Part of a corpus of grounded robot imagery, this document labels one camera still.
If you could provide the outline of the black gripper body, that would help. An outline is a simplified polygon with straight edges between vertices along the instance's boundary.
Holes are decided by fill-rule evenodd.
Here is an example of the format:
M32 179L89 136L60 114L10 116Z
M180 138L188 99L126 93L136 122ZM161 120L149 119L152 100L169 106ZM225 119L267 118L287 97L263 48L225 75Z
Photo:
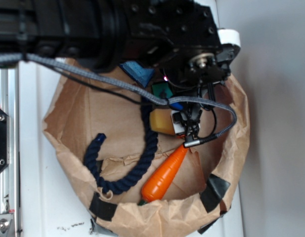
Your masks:
M128 38L122 56L159 69L175 87L171 102L199 102L196 91L224 82L240 52L239 33L220 29L211 8L193 0L125 0Z

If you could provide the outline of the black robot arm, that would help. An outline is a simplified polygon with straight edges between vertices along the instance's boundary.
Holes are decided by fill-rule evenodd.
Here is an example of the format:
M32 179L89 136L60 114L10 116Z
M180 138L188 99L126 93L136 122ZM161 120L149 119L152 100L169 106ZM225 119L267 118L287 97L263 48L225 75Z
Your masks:
M240 44L193 0L0 0L0 68L73 58L101 73L127 61L189 90L221 82Z

